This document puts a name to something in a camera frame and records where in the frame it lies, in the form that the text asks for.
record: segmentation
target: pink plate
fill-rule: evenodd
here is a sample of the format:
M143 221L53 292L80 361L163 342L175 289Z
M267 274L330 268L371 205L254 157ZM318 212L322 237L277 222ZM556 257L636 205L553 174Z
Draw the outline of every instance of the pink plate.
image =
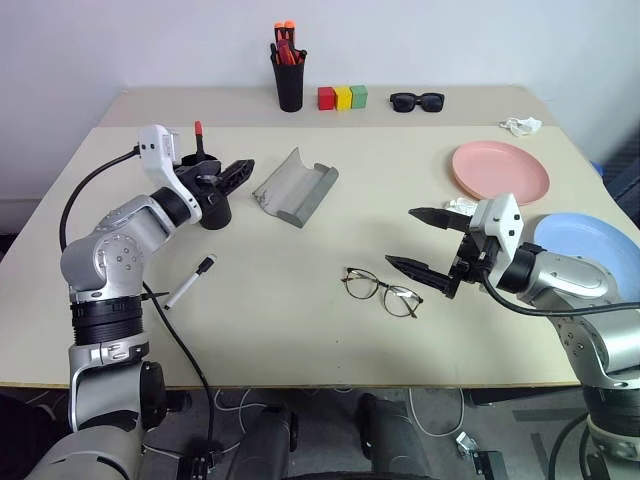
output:
M549 175L524 150L502 142L471 142L453 154L453 175L476 198L511 192L518 205L539 200L549 190Z

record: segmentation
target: glasses lens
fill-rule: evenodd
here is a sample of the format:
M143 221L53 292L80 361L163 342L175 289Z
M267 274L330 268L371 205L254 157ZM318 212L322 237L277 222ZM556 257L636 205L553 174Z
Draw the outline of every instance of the glasses lens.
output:
M393 109L396 112L410 112L416 106L416 99L408 93L399 93L393 97Z
M418 295L404 287L391 286L384 294L384 308L396 317L407 317L420 305Z
M347 291L356 298L370 298L378 289L378 279L366 270L351 270L344 282Z
M444 105L444 97L435 93L425 93L420 97L420 104L425 112L439 112Z

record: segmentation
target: green block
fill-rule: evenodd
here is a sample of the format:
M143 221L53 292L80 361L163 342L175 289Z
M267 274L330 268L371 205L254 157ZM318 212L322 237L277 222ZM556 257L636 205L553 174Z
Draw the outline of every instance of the green block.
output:
M367 106L367 87L354 85L351 87L351 108L364 108Z

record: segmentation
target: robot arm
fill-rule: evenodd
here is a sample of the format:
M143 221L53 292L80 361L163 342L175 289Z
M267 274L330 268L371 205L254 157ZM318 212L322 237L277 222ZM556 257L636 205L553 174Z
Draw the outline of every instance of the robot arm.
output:
M633 462L640 462L640 314L637 310L560 313L620 303L611 273L580 257L557 255L533 244L517 246L522 220L511 194L483 200L473 217L433 208L409 213L430 225L464 232L451 269L445 275L416 260L390 256L387 260L449 298L455 297L461 281L481 282L503 305L509 302L494 287L517 294L539 309L539 316L548 316L583 384L589 429L610 473L635 471Z
M177 136L160 125L141 130L139 149L159 190L111 211L62 254L75 336L69 348L74 433L47 452L30 480L137 478L144 432L166 414L162 368L143 361L149 353L144 267L183 223L224 227L231 219L226 196L253 169L253 160L225 171L215 158L181 165Z

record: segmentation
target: eyeglasses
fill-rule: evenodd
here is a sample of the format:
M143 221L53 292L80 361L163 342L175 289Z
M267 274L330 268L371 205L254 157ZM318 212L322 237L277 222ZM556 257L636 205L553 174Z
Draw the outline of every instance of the eyeglasses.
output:
M425 112L439 112L444 106L444 95L441 93L423 93L417 96L413 93L394 93L389 97L396 112L411 112L416 105L422 106Z
M383 302L387 312L396 317L418 318L415 312L423 300L408 288L381 282L373 273L361 268L347 268L347 276L342 281L349 295L360 300L373 297L378 288L384 287Z

